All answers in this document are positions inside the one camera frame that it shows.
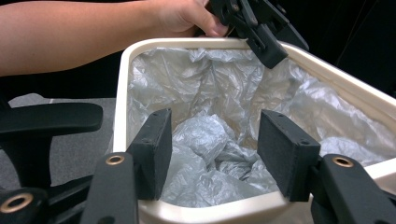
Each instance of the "human arm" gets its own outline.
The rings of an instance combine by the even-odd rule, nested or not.
[[[0,76],[60,71],[154,37],[222,36],[208,0],[36,1],[0,7]]]

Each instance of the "trash bag liner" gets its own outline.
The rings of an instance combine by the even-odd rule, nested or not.
[[[262,109],[283,113],[363,166],[396,157],[396,135],[290,59],[265,68],[251,50],[152,49],[133,59],[132,142],[150,113],[172,109],[173,154],[161,200],[207,207],[278,190],[256,153]]]

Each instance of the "plastic container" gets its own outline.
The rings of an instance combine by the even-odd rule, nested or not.
[[[283,44],[289,58],[311,76],[329,84],[338,94],[371,119],[382,122],[396,133],[396,100],[345,72],[294,46]],[[245,41],[231,38],[151,39],[125,50],[114,124],[113,151],[125,151],[127,143],[127,86],[129,65],[140,53],[155,48],[248,49]],[[396,159],[366,167],[380,186],[396,194]],[[312,223],[310,203],[289,203],[280,192],[207,208],[186,208],[169,203],[139,201],[139,217],[144,223]]]

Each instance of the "gray carpet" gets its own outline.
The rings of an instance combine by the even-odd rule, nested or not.
[[[60,102],[89,102],[104,109],[102,127],[94,133],[79,133],[54,137],[50,151],[50,171],[52,185],[91,175],[96,161],[105,155],[113,135],[113,120],[116,99],[90,100],[50,100],[37,94],[29,94],[10,102],[12,107]],[[6,153],[0,150],[0,186],[4,189],[17,189],[17,174]]]

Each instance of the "chair armrest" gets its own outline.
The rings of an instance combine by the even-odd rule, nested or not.
[[[103,109],[89,103],[30,105],[0,111],[0,141],[100,129]]]

